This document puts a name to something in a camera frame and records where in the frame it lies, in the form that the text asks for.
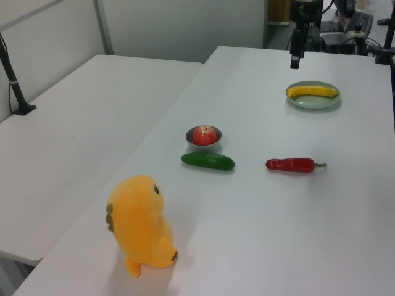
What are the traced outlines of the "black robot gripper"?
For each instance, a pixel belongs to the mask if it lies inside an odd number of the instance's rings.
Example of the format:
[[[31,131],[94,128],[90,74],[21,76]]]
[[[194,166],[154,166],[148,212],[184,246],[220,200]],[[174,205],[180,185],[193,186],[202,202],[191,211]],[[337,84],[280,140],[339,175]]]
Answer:
[[[289,19],[296,24],[291,38],[291,69],[298,69],[300,58],[304,57],[306,48],[306,29],[313,23],[317,28],[321,25],[323,1],[292,0]]]

